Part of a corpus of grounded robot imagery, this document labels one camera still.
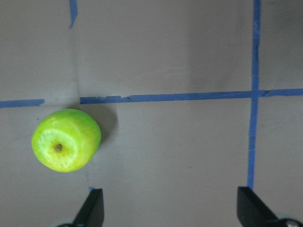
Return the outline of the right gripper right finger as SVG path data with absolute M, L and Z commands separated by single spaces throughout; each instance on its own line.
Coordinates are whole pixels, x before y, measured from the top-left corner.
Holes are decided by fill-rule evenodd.
M 243 227 L 279 227 L 279 218 L 250 189 L 237 189 L 237 218 Z

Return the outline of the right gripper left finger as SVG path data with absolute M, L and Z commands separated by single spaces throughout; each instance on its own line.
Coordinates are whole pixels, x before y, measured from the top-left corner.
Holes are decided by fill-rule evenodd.
M 74 227 L 102 227 L 103 222 L 103 190 L 92 189 L 72 224 Z

